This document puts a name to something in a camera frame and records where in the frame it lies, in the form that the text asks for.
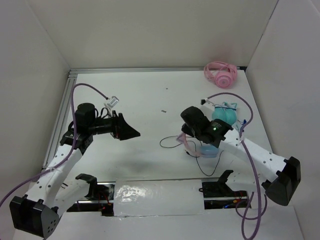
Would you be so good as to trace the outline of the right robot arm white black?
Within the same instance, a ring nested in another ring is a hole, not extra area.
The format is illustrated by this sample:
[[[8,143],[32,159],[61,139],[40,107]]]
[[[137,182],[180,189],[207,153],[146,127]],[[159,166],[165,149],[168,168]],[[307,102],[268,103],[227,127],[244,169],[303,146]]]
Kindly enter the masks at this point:
[[[252,167],[248,177],[243,174],[231,176],[227,169],[219,178],[218,190],[223,196],[234,191],[265,194],[274,203],[287,206],[301,182],[301,163],[291,156],[285,158],[276,155],[256,143],[244,138],[228,123],[220,120],[208,120],[195,106],[190,106],[181,114],[184,121],[183,133],[212,145],[225,153],[235,156]]]

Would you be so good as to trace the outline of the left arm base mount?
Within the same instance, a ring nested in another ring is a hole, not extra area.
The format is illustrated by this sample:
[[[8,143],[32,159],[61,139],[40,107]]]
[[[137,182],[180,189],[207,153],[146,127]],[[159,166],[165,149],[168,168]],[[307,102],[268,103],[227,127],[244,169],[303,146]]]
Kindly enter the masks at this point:
[[[82,197],[68,210],[68,213],[100,213],[104,217],[114,216],[115,182],[98,182],[92,196]]]

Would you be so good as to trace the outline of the blue pink cat-ear headphones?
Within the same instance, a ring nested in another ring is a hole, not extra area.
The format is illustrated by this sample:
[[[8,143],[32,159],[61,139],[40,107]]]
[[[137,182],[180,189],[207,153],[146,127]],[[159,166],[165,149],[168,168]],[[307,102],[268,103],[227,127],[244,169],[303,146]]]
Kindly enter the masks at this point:
[[[195,143],[195,146],[190,146],[189,143],[192,143],[193,141],[189,140],[185,133],[179,134],[176,140],[182,144],[184,150],[193,157],[216,158],[220,152],[217,147],[201,142],[199,142],[199,144]]]

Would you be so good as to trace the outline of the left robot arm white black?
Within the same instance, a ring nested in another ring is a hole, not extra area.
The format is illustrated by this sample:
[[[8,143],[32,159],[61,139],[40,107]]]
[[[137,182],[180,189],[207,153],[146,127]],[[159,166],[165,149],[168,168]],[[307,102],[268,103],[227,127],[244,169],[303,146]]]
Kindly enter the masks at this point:
[[[29,234],[49,238],[63,214],[81,198],[97,197],[97,178],[81,173],[70,183],[65,180],[93,142],[94,135],[110,134],[120,141],[140,137],[122,113],[112,112],[109,118],[96,116],[92,103],[78,105],[73,127],[63,135],[52,161],[36,178],[36,183],[22,197],[15,196],[9,204],[13,226]]]

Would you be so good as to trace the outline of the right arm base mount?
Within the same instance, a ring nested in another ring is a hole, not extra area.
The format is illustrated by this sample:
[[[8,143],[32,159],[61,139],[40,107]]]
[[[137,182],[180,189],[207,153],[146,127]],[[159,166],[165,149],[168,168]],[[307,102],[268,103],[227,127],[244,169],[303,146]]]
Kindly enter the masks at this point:
[[[237,204],[239,208],[245,208],[248,203],[246,191],[233,191],[218,181],[202,182],[198,191],[203,194],[205,210],[234,209]]]

